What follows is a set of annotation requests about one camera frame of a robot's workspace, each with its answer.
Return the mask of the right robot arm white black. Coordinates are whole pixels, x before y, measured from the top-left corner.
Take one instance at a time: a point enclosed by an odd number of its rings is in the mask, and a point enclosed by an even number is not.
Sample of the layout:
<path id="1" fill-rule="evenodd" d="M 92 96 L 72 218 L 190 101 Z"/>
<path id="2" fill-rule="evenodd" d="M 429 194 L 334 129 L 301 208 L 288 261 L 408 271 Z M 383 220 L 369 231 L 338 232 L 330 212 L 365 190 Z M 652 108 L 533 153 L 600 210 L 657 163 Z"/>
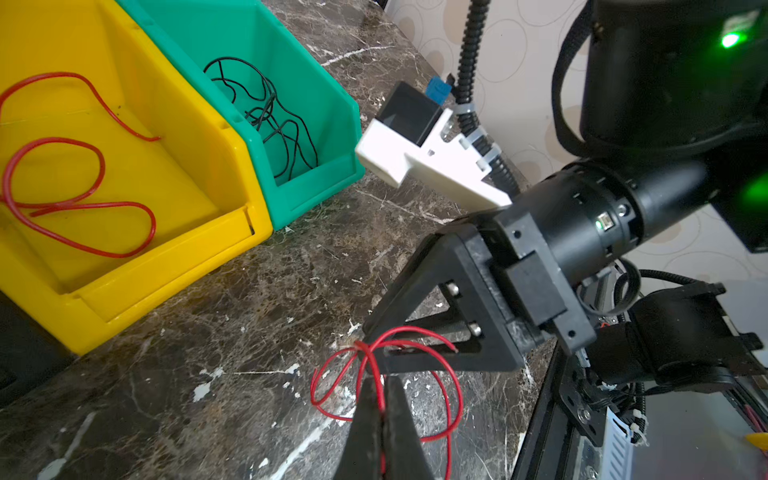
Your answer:
<path id="1" fill-rule="evenodd" d="M 428 236 L 365 322 L 358 355 L 376 378 L 513 371 L 548 337 L 575 353 L 607 313 L 584 294 L 623 265 L 610 310 L 630 310 L 627 254 L 706 204 L 754 253 L 767 249 L 767 5 L 589 1 L 560 48 L 552 119 L 574 161 L 528 190 L 473 104 L 486 1 L 470 5 L 450 112 L 399 82 L 357 147 L 382 179 L 424 171 L 468 193 L 465 215 Z"/>

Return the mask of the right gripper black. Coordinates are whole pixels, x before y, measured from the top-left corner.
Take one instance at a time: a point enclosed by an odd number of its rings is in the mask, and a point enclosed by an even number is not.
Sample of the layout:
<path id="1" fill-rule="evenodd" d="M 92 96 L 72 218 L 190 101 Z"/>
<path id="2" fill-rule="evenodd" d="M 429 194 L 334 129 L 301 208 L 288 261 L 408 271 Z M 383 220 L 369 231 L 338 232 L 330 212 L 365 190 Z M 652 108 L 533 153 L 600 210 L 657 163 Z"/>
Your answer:
<path id="1" fill-rule="evenodd" d="M 515 316 L 535 332 L 558 338 L 573 353 L 596 339 L 599 312 L 576 290 L 642 243 L 701 208 L 715 191 L 702 157 L 676 160 L 586 159 L 517 196 L 503 209 L 474 216 L 489 250 L 496 284 Z M 498 325 L 498 304 L 484 277 L 491 258 L 476 230 L 442 230 L 416 249 L 365 321 L 371 342 L 395 327 L 392 340 L 424 341 L 415 327 L 443 337 L 463 331 L 451 350 L 435 339 L 429 347 L 455 371 L 511 372 L 525 365 L 531 334 L 519 322 Z M 407 322 L 433 290 L 448 310 Z M 445 371 L 416 347 L 381 347 L 386 373 Z"/>

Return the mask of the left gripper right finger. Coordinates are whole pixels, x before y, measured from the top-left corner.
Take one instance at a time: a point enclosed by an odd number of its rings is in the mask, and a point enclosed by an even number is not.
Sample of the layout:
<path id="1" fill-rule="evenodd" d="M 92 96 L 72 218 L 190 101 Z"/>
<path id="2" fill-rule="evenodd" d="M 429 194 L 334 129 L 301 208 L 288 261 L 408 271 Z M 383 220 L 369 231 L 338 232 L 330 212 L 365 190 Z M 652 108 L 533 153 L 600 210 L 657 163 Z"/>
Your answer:
<path id="1" fill-rule="evenodd" d="M 386 410 L 382 426 L 384 479 L 432 480 L 421 439 L 399 377 L 389 376 L 384 383 Z"/>

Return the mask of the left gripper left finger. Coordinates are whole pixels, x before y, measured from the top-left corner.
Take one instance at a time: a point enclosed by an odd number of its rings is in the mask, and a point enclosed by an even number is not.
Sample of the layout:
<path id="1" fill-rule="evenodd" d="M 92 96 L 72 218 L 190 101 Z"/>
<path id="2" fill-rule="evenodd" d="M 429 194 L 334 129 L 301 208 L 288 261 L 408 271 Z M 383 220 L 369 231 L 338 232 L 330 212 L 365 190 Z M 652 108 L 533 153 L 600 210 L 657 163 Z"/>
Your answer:
<path id="1" fill-rule="evenodd" d="M 373 378 L 360 395 L 334 480 L 377 480 L 382 477 L 382 415 Z"/>

